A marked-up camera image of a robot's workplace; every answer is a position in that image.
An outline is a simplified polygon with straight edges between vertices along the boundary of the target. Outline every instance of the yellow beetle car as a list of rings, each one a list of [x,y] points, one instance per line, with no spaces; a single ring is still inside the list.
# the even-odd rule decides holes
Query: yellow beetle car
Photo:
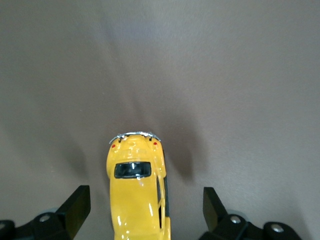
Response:
[[[127,132],[110,141],[106,172],[114,240],[170,240],[167,172],[161,140]]]

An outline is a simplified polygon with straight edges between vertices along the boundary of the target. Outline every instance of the car rear window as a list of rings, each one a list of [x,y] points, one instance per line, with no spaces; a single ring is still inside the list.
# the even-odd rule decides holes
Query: car rear window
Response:
[[[124,162],[115,165],[114,177],[116,179],[145,178],[151,175],[150,162]]]

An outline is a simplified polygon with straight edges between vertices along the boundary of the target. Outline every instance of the black mount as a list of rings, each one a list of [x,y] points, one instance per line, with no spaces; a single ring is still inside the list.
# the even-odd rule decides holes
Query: black mount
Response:
[[[0,220],[0,240],[72,240],[90,209],[90,188],[81,185],[56,212],[40,214],[20,227]],[[301,240],[284,223],[267,222],[260,229],[239,215],[228,214],[212,187],[203,189],[203,215],[208,231],[199,240]]]
[[[301,240],[288,225],[267,222],[263,229],[236,214],[228,214],[212,187],[203,189],[203,215],[208,226],[199,240]]]
[[[56,212],[40,214],[19,227],[11,220],[0,220],[0,240],[72,240],[90,209],[90,188],[81,185]]]

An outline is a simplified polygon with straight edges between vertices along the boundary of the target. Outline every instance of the gray surface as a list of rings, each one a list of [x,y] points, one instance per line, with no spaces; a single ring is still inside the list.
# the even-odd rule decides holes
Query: gray surface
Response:
[[[153,131],[173,240],[229,210],[320,236],[319,1],[2,1],[0,219],[89,184],[77,240],[113,239],[108,141]]]

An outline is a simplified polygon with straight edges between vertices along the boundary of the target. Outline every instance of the toy car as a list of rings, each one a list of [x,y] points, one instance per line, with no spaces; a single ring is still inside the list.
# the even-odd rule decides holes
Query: toy car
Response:
[[[167,172],[160,139],[127,132],[111,141],[106,160],[114,240],[170,240]]]

